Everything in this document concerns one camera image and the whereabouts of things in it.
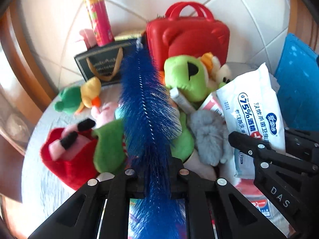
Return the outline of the blue plastic storage crate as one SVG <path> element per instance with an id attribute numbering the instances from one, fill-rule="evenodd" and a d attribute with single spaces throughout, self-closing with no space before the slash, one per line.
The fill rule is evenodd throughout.
<path id="1" fill-rule="evenodd" d="M 318 131 L 318 54 L 288 34 L 275 71 L 281 113 L 290 128 Z"/>

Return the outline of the red plush toy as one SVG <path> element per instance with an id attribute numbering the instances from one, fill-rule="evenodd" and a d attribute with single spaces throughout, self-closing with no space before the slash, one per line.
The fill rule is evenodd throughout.
<path id="1" fill-rule="evenodd" d="M 99 175 L 93 163 L 97 145 L 97 139 L 92 136 L 95 125 L 94 120 L 87 118 L 54 128 L 40 150 L 44 165 L 73 190 Z"/>

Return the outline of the pink yellow tube can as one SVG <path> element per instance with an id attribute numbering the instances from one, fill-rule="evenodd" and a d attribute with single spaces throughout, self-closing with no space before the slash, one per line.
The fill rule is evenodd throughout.
<path id="1" fill-rule="evenodd" d="M 98 46 L 114 41 L 104 0 L 84 0 Z"/>

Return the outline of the green crocodile plush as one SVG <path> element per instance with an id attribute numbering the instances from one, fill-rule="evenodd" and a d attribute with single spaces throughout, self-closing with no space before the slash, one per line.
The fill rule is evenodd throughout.
<path id="1" fill-rule="evenodd" d="M 177 112 L 181 127 L 180 133 L 172 141 L 170 146 L 171 154 L 175 158 L 185 162 L 194 151 L 195 143 L 186 125 L 187 116 L 185 113 Z M 128 158 L 125 151 L 125 136 L 122 119 L 113 120 L 92 131 L 92 135 L 97 139 L 97 145 L 93 156 L 95 169 L 99 173 L 116 174 L 124 168 Z"/>

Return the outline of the white wet wipes pack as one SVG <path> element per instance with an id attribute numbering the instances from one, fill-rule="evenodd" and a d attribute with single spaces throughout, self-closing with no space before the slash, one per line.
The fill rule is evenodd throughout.
<path id="1" fill-rule="evenodd" d="M 284 123 L 266 63 L 217 90 L 228 131 L 269 142 L 285 154 Z"/>

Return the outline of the green yellow duck plush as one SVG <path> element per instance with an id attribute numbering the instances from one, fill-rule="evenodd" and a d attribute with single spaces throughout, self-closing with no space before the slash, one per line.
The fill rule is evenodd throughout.
<path id="1" fill-rule="evenodd" d="M 59 93 L 59 101 L 54 104 L 57 112 L 76 114 L 85 108 L 100 107 L 102 84 L 97 77 L 90 78 L 81 86 L 67 87 Z"/>

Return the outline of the green frog plush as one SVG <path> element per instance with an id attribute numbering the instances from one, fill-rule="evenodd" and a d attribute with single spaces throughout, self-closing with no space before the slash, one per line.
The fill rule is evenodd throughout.
<path id="1" fill-rule="evenodd" d="M 168 58 L 159 72 L 161 83 L 168 89 L 177 88 L 191 103 L 199 103 L 232 80 L 227 64 L 222 65 L 211 52 L 201 57 L 180 55 Z"/>

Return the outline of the red bear suitcase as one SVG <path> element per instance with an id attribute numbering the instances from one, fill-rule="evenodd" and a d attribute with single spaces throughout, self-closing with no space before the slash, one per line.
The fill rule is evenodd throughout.
<path id="1" fill-rule="evenodd" d="M 221 64 L 228 56 L 230 30 L 213 13 L 197 2 L 171 5 L 164 17 L 150 21 L 146 27 L 148 49 L 157 70 L 164 69 L 170 57 L 201 57 L 211 52 Z"/>

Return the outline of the black gift bag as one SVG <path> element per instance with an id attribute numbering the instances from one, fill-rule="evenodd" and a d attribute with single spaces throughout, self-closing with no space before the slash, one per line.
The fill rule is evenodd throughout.
<path id="1" fill-rule="evenodd" d="M 85 81 L 97 77 L 103 86 L 117 84 L 121 80 L 121 61 L 130 55 L 136 45 L 136 39 L 124 39 L 96 46 L 74 57 Z"/>

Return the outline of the grey fluffy plush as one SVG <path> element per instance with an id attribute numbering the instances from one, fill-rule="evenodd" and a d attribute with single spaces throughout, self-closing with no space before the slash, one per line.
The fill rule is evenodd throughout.
<path id="1" fill-rule="evenodd" d="M 210 166 L 225 164 L 234 156 L 224 118 L 215 111 L 198 110 L 188 115 L 187 126 L 195 139 L 200 160 Z"/>

